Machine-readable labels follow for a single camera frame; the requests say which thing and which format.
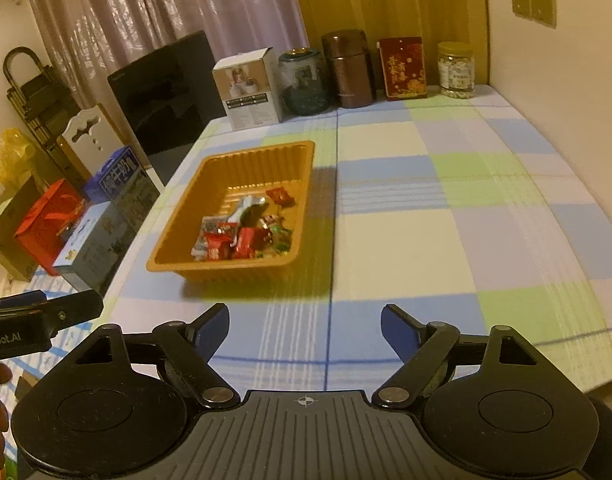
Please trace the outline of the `grey snack bar packet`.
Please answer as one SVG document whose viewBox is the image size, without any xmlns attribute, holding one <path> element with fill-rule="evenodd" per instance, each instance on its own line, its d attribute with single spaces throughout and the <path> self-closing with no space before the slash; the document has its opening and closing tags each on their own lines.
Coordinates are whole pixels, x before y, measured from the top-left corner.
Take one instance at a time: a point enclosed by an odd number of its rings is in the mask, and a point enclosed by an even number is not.
<svg viewBox="0 0 612 480">
<path fill-rule="evenodd" d="M 202 218 L 201 229 L 198 239 L 195 241 L 191 249 L 191 255 L 196 261 L 207 261 L 206 248 L 204 242 L 205 233 L 227 233 L 233 238 L 236 237 L 237 224 L 227 222 L 227 216 L 206 216 Z"/>
</svg>

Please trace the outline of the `green candy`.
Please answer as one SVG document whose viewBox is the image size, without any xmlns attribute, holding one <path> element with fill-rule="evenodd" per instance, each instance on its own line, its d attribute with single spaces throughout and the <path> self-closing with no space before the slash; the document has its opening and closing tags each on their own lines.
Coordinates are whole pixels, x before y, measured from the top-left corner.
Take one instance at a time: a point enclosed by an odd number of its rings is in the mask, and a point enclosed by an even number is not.
<svg viewBox="0 0 612 480">
<path fill-rule="evenodd" d="M 271 248 L 277 254 L 284 254 L 291 249 L 292 231 L 279 223 L 269 227 Z"/>
</svg>

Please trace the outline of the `green white snack packet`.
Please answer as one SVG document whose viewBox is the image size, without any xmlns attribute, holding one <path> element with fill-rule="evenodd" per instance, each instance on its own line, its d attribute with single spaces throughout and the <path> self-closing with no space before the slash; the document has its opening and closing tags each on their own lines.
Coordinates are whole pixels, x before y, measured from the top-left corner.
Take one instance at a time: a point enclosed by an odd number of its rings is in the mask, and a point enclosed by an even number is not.
<svg viewBox="0 0 612 480">
<path fill-rule="evenodd" d="M 227 218 L 227 222 L 254 228 L 267 206 L 268 200 L 266 197 L 245 195 L 238 201 L 233 213 Z"/>
</svg>

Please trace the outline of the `dark red candy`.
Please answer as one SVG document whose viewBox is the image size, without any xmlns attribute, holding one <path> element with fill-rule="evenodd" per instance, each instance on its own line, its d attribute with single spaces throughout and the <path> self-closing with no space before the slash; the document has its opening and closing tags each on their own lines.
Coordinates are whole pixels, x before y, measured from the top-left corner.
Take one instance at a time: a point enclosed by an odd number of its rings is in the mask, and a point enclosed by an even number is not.
<svg viewBox="0 0 612 480">
<path fill-rule="evenodd" d="M 280 214 L 267 214 L 259 219 L 259 227 L 269 232 L 283 229 L 283 217 Z"/>
</svg>

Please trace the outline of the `light blue box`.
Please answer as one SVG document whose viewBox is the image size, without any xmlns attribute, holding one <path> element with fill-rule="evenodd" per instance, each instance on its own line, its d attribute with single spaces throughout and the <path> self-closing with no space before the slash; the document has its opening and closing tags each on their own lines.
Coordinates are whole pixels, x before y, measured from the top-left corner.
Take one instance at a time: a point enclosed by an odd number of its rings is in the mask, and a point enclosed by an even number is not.
<svg viewBox="0 0 612 480">
<path fill-rule="evenodd" d="M 104 295 L 136 231 L 111 202 L 90 206 L 53 263 L 78 292 Z"/>
</svg>

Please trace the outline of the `red gift bag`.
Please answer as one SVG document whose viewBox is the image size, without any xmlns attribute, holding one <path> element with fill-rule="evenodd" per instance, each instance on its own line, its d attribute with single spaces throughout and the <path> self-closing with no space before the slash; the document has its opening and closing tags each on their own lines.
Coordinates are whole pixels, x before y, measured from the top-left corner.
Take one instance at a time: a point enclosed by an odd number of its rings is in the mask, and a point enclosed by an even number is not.
<svg viewBox="0 0 612 480">
<path fill-rule="evenodd" d="M 57 180 L 27 211 L 14 238 L 48 274 L 57 276 L 53 263 L 65 246 L 68 229 L 86 208 L 87 201 L 70 182 Z"/>
</svg>

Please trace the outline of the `brown cardboard box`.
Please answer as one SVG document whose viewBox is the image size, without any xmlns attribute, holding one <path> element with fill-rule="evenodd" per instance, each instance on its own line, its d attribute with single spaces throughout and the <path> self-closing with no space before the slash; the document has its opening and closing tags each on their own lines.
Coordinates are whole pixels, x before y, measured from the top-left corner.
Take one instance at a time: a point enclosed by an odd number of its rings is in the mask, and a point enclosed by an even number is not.
<svg viewBox="0 0 612 480">
<path fill-rule="evenodd" d="M 33 177 L 17 190 L 0 195 L 0 264 L 15 280 L 29 282 L 38 263 L 15 239 L 14 233 L 40 197 Z"/>
</svg>

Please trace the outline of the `small red snack packet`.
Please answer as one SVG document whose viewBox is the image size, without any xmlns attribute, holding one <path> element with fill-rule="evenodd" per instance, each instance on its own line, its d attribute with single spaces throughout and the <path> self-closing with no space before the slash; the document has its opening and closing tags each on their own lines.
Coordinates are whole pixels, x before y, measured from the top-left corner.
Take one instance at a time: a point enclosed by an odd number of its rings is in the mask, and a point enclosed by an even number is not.
<svg viewBox="0 0 612 480">
<path fill-rule="evenodd" d="M 269 231 L 264 228 L 251 228 L 242 226 L 236 236 L 236 244 L 233 249 L 233 258 L 251 259 L 256 257 L 265 244 Z"/>
</svg>

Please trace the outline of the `yellow plastic bag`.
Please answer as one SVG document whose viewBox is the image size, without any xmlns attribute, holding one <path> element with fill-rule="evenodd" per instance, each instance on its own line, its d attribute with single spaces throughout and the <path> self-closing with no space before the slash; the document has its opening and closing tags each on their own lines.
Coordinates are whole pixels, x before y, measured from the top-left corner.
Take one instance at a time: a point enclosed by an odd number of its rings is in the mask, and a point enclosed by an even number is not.
<svg viewBox="0 0 612 480">
<path fill-rule="evenodd" d="M 18 191 L 28 179 L 40 181 L 35 147 L 20 129 L 6 129 L 0 134 L 0 183 Z"/>
</svg>

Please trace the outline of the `orange plastic tray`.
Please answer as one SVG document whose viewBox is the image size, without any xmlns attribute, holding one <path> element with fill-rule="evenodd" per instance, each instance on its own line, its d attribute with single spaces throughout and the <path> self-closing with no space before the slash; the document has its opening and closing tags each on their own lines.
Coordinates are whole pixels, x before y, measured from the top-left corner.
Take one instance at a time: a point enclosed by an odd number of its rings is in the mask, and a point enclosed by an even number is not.
<svg viewBox="0 0 612 480">
<path fill-rule="evenodd" d="M 300 258 L 315 143 L 203 159 L 146 263 L 190 282 L 286 278 Z"/>
</svg>

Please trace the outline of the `checkered tablecloth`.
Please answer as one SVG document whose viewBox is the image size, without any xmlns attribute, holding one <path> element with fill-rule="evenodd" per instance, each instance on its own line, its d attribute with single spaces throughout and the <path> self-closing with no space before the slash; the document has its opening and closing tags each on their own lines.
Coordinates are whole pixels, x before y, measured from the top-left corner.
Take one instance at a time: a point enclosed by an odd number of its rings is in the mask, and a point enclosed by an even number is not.
<svg viewBox="0 0 612 480">
<path fill-rule="evenodd" d="M 190 282 L 149 256 L 207 157 L 315 143 L 303 260 L 289 276 Z M 397 304 L 466 334 L 514 327 L 574 384 L 612 380 L 612 224 L 500 94 L 334 110 L 233 130 L 217 119 L 151 210 L 105 296 L 127 333 L 222 302 L 212 364 L 236 390 L 373 391 L 398 367 L 380 313 Z"/>
</svg>

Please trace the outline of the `blue milk carton box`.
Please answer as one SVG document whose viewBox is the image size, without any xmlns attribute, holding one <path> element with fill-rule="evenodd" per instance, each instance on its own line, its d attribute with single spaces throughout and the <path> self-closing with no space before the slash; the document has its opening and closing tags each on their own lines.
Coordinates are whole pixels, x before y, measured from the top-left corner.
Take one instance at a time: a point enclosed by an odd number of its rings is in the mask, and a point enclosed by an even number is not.
<svg viewBox="0 0 612 480">
<path fill-rule="evenodd" d="M 160 196 L 130 146 L 116 150 L 84 186 L 93 204 L 111 202 L 138 232 Z"/>
</svg>

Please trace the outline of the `white wooden rack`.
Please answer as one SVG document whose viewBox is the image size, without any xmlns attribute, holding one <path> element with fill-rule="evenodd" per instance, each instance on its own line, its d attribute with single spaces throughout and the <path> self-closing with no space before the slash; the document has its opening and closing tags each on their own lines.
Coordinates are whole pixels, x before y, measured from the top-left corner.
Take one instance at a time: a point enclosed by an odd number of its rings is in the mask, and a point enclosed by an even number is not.
<svg viewBox="0 0 612 480">
<path fill-rule="evenodd" d="M 58 144 L 87 183 L 119 148 L 130 146 L 144 168 L 150 163 L 132 133 L 123 131 L 105 107 L 83 108 L 68 120 Z"/>
</svg>

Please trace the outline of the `red orange candy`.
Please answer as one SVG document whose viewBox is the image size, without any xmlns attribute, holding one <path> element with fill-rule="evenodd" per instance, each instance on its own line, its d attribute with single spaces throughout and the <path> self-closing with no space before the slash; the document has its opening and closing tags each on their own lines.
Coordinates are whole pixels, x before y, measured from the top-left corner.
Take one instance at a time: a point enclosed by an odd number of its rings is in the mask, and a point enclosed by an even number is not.
<svg viewBox="0 0 612 480">
<path fill-rule="evenodd" d="M 268 188 L 266 195 L 280 207 L 291 207 L 295 204 L 294 197 L 283 186 Z"/>
</svg>

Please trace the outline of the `dark folding rack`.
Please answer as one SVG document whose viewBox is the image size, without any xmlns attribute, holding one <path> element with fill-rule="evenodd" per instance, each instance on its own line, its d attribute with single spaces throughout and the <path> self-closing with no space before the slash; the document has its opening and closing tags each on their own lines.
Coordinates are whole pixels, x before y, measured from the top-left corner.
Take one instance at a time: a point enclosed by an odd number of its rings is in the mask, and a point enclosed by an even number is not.
<svg viewBox="0 0 612 480">
<path fill-rule="evenodd" d="M 24 84 L 19 84 L 12 74 L 13 61 L 20 55 L 30 58 L 38 70 L 38 75 Z M 39 56 L 28 47 L 10 50 L 3 59 L 2 72 L 9 84 L 7 99 L 10 104 L 64 178 L 82 192 L 90 172 L 75 157 L 73 150 L 64 150 L 64 142 L 59 141 L 70 120 L 80 112 L 70 88 L 51 65 L 42 64 Z"/>
</svg>

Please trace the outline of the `black chair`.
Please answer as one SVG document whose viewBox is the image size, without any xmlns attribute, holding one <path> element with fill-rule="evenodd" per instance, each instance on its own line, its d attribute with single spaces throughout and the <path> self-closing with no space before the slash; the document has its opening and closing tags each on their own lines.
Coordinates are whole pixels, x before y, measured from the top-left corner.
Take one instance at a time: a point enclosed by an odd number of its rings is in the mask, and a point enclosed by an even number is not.
<svg viewBox="0 0 612 480">
<path fill-rule="evenodd" d="M 200 30 L 108 75 L 140 148 L 167 183 L 208 123 L 225 115 L 215 58 Z"/>
</svg>

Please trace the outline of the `white product box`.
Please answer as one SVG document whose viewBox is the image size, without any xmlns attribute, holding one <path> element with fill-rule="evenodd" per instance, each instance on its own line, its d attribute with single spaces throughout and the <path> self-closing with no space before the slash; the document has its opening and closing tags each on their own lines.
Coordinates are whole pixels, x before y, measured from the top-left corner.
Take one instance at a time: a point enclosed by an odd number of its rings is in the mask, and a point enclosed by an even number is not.
<svg viewBox="0 0 612 480">
<path fill-rule="evenodd" d="M 214 65 L 214 81 L 233 130 L 282 122 L 277 68 L 272 47 L 227 56 Z"/>
</svg>

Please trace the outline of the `green glass jar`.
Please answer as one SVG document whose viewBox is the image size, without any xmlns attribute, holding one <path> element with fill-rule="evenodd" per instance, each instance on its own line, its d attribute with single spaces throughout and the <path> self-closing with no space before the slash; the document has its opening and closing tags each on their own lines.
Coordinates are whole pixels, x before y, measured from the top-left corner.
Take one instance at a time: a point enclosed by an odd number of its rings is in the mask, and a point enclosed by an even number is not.
<svg viewBox="0 0 612 480">
<path fill-rule="evenodd" d="M 282 99 L 293 115 L 317 115 L 329 108 L 329 76 L 317 50 L 298 48 L 282 53 L 279 70 Z"/>
</svg>

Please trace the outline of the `pink curtain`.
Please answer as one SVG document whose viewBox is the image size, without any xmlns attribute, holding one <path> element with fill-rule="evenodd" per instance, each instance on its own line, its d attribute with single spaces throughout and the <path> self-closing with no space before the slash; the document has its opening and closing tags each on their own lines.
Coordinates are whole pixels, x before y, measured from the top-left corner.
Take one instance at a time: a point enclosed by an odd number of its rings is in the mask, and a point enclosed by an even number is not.
<svg viewBox="0 0 612 480">
<path fill-rule="evenodd" d="M 29 0 L 44 46 L 80 105 L 118 110 L 108 75 L 194 32 L 215 58 L 304 46 L 297 0 Z"/>
</svg>

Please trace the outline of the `red gift box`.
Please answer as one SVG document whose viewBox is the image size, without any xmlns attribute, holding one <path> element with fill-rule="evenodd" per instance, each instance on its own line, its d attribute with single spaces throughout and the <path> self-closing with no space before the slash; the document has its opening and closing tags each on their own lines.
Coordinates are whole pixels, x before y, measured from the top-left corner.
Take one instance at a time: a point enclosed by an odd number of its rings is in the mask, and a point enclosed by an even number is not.
<svg viewBox="0 0 612 480">
<path fill-rule="evenodd" d="M 421 99 L 428 95 L 421 37 L 383 38 L 376 44 L 389 101 Z"/>
</svg>

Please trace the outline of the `clear jar with nuts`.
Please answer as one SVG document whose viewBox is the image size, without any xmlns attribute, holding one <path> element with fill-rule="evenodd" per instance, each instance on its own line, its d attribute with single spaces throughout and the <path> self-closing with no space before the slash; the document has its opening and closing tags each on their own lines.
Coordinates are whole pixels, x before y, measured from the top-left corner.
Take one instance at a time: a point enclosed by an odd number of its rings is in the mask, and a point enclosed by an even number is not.
<svg viewBox="0 0 612 480">
<path fill-rule="evenodd" d="M 442 41 L 437 46 L 440 93 L 454 99 L 470 99 L 475 90 L 474 54 L 470 44 Z"/>
</svg>

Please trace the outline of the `brown metal canister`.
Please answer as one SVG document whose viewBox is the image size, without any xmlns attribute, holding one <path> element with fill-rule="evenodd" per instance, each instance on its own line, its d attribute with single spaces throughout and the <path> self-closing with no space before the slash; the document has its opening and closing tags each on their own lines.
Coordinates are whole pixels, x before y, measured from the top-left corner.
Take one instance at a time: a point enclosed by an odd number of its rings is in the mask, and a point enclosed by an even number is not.
<svg viewBox="0 0 612 480">
<path fill-rule="evenodd" d="M 376 84 L 364 31 L 328 32 L 321 37 L 321 43 L 333 76 L 338 104 L 345 108 L 372 104 L 376 99 Z"/>
</svg>

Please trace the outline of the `double wall socket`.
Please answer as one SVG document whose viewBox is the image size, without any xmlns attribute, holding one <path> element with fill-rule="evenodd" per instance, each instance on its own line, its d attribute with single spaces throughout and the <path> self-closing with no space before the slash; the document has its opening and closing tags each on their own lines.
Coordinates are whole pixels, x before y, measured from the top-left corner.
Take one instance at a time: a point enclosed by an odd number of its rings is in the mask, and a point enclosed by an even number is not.
<svg viewBox="0 0 612 480">
<path fill-rule="evenodd" d="M 556 0 L 511 0 L 512 12 L 520 18 L 556 27 Z"/>
</svg>

